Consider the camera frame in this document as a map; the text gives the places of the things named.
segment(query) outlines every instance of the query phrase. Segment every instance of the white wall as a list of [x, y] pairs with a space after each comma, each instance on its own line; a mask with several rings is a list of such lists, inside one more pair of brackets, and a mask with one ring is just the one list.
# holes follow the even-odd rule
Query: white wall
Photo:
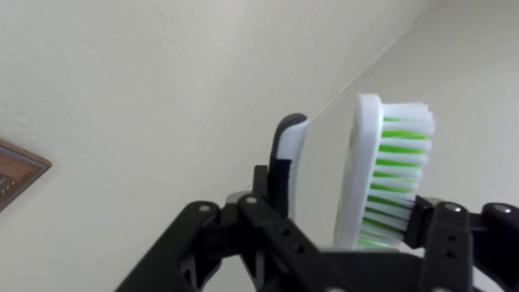
[[447, 0], [352, 85], [314, 124], [304, 150], [300, 218], [322, 246], [332, 234], [352, 108], [360, 93], [423, 101], [437, 119], [423, 197], [478, 211], [519, 207], [519, 2]]
[[1, 0], [0, 138], [53, 163], [0, 215], [1, 291], [111, 291], [188, 202], [248, 186], [280, 117], [316, 116], [429, 2]]

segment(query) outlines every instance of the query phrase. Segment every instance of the screw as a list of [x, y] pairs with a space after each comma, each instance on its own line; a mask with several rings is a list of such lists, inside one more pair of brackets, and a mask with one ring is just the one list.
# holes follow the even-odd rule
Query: screw
[[506, 215], [512, 213], [512, 210], [504, 205], [494, 205], [493, 208], [499, 213], [506, 213]]
[[450, 205], [450, 203], [446, 203], [444, 208], [447, 208], [452, 213], [460, 213], [462, 211], [460, 207]]
[[201, 213], [209, 213], [209, 211], [210, 211], [210, 207], [202, 205], [202, 207], [199, 207], [197, 210], [199, 210]]
[[246, 197], [244, 202], [249, 203], [249, 205], [256, 205], [257, 203], [257, 200], [254, 197]]

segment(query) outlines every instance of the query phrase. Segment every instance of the white bristles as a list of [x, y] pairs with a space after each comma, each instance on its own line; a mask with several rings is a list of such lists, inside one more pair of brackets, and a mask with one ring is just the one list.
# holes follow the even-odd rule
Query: white bristles
[[394, 153], [377, 153], [376, 160], [379, 161], [392, 161], [403, 163], [413, 166], [423, 166], [426, 163], [426, 156], [423, 155], [394, 155]]
[[355, 249], [395, 247], [431, 150], [433, 116], [425, 104], [384, 104], [379, 148]]
[[416, 142], [416, 140], [397, 140], [397, 138], [382, 138], [379, 145], [392, 147], [392, 148], [418, 150], [418, 151], [429, 151], [433, 147], [433, 143], [428, 140]]

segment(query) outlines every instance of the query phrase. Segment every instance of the toothbrush handle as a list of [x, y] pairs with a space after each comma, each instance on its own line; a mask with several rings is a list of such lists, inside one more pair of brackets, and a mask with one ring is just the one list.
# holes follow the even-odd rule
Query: toothbrush handle
[[309, 121], [301, 114], [292, 114], [277, 126], [267, 174], [269, 205], [280, 216], [293, 220], [295, 184], [301, 148]]

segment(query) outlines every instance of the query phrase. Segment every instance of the toothbrush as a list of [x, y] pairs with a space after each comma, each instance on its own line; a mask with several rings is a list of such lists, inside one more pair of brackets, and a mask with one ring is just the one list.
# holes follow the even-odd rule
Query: toothbrush
[[309, 121], [301, 114], [285, 117], [275, 130], [269, 163], [267, 202], [282, 216], [295, 216], [295, 186]]
[[434, 119], [425, 104], [361, 95], [342, 181], [334, 249], [395, 249], [407, 229]]

